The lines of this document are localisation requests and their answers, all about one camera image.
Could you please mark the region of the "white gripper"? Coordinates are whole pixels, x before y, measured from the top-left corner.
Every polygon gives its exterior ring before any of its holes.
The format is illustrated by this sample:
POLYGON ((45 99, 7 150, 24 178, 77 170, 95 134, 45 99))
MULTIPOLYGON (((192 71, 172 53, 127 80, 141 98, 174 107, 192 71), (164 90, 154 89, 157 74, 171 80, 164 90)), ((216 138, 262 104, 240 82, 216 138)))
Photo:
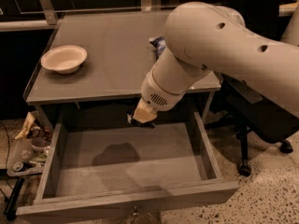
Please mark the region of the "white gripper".
POLYGON ((148 72, 141 85, 141 97, 133 114, 133 119, 140 123, 153 121, 157 111, 172 109, 183 95, 171 94, 164 91, 154 80, 152 72, 148 72))

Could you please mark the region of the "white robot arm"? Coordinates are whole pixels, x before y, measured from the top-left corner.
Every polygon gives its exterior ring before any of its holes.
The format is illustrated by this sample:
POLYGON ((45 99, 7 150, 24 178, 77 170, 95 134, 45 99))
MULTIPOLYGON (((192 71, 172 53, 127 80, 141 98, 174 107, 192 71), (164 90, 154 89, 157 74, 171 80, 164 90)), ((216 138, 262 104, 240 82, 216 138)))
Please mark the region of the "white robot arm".
POLYGON ((190 2, 176 7, 164 25, 166 48, 147 73, 133 119, 146 123, 172 109, 195 82, 219 72, 245 83, 299 117, 299 32, 294 13, 282 38, 246 28, 228 7, 190 2))

